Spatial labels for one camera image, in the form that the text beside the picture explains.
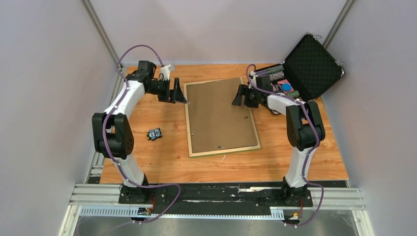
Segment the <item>small toy figure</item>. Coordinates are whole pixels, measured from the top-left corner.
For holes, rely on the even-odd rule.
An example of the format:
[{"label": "small toy figure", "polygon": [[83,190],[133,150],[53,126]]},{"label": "small toy figure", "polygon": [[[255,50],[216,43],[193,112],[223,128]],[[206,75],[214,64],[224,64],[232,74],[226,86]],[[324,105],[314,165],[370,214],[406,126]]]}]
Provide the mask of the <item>small toy figure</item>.
[{"label": "small toy figure", "polygon": [[148,140],[155,141],[156,139],[162,138],[162,133],[160,128],[151,129],[146,133]]}]

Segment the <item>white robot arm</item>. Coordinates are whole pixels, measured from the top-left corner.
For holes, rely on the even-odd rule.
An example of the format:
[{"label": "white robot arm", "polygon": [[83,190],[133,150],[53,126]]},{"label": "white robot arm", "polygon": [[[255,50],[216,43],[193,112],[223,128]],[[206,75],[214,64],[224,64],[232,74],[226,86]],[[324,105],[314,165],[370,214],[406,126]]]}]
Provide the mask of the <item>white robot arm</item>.
[{"label": "white robot arm", "polygon": [[286,202],[297,201],[302,196],[306,196],[307,182],[305,178],[307,178],[311,157],[316,151],[317,141],[311,126],[302,122],[306,117],[301,106],[306,108],[308,118],[315,128],[319,140],[322,141],[325,138],[325,129],[318,105],[314,101],[303,102],[290,99],[283,93],[273,93],[269,77],[258,77],[254,72],[251,72],[251,75],[251,83],[248,86],[239,86],[232,105],[240,106],[244,96],[244,104],[247,107],[258,108],[261,104],[286,116],[287,137],[293,150],[290,167],[281,188],[281,195]]},{"label": "white robot arm", "polygon": [[[156,65],[149,61],[140,61],[138,70],[127,76],[129,87],[126,91],[126,83],[123,84],[121,92],[118,94],[115,101],[103,112],[96,113],[92,117],[94,146],[97,152],[102,153],[105,157],[109,157],[105,149],[102,126],[106,115],[112,112],[107,122],[107,140],[112,150],[112,154],[116,160],[113,161],[115,165],[119,165],[120,174],[125,175],[123,178],[123,185],[131,188],[136,188],[128,180],[139,185],[146,185],[147,179],[145,174],[139,169],[135,158],[133,156],[134,139],[129,126],[128,119],[138,101],[145,93],[151,93],[158,96],[161,102],[170,103],[186,103],[179,87],[179,79],[175,78],[174,89],[169,90],[170,72],[174,70],[174,66],[169,64],[160,69],[162,78],[160,80],[154,79],[154,71]],[[123,96],[123,100],[116,105],[116,102]]]}]

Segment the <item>white wall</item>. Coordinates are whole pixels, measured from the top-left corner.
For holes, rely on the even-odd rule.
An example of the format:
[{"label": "white wall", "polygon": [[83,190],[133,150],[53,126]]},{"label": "white wall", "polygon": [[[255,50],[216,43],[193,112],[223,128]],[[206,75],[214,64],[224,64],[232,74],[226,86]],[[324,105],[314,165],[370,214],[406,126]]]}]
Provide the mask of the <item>white wall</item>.
[{"label": "white wall", "polygon": [[377,236],[416,235],[417,2],[357,0],[330,45],[346,76],[324,102]]},{"label": "white wall", "polygon": [[116,73],[79,0],[0,1],[0,229],[57,235]]},{"label": "white wall", "polygon": [[[324,38],[346,0],[91,0],[119,56],[152,46],[164,63],[281,62],[302,36]],[[157,62],[147,49],[137,58]]]}]

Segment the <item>wooden tabletop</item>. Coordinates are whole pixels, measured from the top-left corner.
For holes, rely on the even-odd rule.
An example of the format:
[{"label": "wooden tabletop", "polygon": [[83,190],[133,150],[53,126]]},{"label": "wooden tabletop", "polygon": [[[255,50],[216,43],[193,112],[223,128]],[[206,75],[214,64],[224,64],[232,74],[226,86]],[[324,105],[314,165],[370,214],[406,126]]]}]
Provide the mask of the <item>wooden tabletop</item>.
[{"label": "wooden tabletop", "polygon": [[[271,64],[257,64],[258,68]],[[176,65],[171,79],[184,83],[243,77],[247,64]],[[128,67],[127,73],[137,67]],[[311,161],[308,179],[347,179],[339,149],[321,100],[320,107],[326,138]],[[261,150],[217,156],[189,158],[184,104],[158,102],[145,94],[129,119],[135,138],[134,156],[149,182],[245,182],[281,181],[286,174],[292,146],[287,139],[283,115],[273,116],[265,107],[252,109]],[[163,137],[148,141],[146,132],[161,128]],[[115,166],[106,159],[100,183],[121,183]]]}]

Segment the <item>blue bottle cap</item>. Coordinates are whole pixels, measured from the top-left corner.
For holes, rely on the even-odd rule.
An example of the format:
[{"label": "blue bottle cap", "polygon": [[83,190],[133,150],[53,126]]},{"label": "blue bottle cap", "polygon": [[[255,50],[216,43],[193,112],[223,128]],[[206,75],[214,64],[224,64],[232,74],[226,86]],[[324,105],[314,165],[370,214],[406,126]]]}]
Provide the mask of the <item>blue bottle cap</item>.
[{"label": "blue bottle cap", "polygon": [[291,85],[290,84],[283,84],[281,85],[282,90],[284,90],[285,92],[288,92],[291,90]]}]

